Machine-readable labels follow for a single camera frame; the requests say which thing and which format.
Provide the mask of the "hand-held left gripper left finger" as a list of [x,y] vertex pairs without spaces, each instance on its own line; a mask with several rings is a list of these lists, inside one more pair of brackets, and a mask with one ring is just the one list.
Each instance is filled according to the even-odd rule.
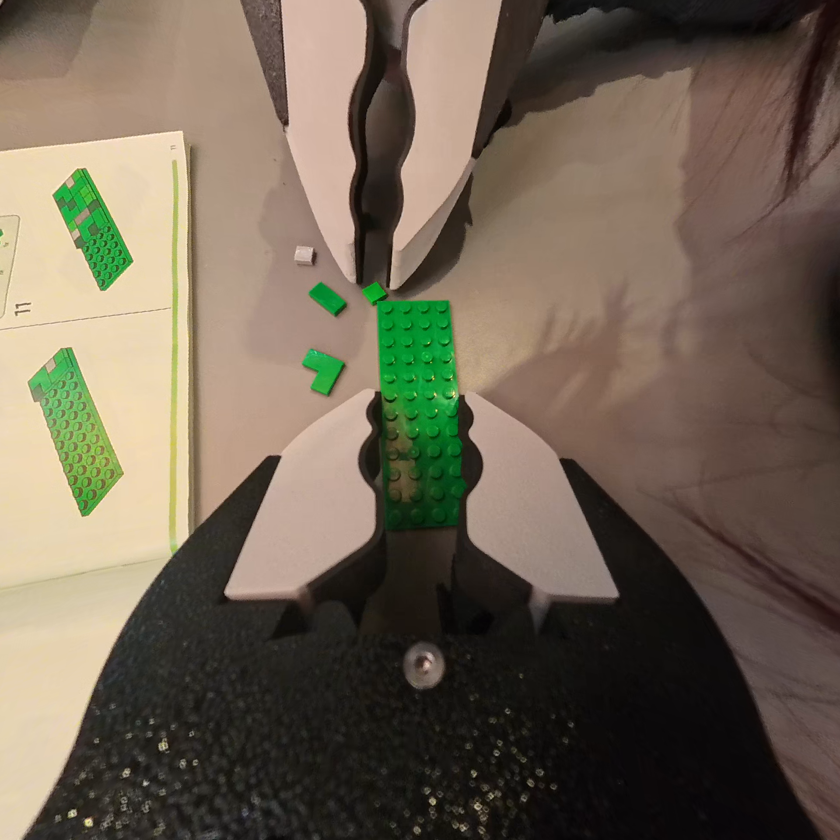
[[228,601],[284,602],[311,627],[331,617],[360,632],[387,565],[381,432],[382,397],[367,388],[283,449],[224,589]]

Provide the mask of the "green corner shaped tile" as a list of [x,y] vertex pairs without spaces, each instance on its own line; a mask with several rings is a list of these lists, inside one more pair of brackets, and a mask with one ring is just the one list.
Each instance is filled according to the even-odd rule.
[[310,349],[302,360],[302,366],[312,373],[311,390],[329,396],[345,368],[345,363],[328,353]]

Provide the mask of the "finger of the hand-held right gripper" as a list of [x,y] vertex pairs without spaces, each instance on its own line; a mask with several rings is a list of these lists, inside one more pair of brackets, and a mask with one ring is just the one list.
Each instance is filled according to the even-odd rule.
[[413,2],[401,71],[410,134],[398,173],[389,288],[405,284],[438,240],[475,165],[474,144],[501,1]]
[[324,244],[350,283],[364,263],[362,97],[375,47],[368,2],[280,2],[285,133]]

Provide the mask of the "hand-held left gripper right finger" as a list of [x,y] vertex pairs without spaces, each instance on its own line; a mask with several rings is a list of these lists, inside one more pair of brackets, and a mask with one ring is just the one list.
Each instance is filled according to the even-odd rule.
[[475,392],[458,409],[456,592],[496,622],[526,616],[536,634],[558,603],[614,604],[620,592],[560,457]]

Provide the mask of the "large green studded plate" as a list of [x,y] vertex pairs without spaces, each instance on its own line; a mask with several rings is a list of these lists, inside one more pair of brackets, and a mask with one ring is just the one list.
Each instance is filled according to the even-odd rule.
[[449,302],[383,300],[376,308],[385,526],[454,527],[466,483]]

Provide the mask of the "pale green instruction booklet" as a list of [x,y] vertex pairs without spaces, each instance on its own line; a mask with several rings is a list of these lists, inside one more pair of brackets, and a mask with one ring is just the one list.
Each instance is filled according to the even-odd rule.
[[193,529],[189,174],[183,132],[2,152],[3,589]]

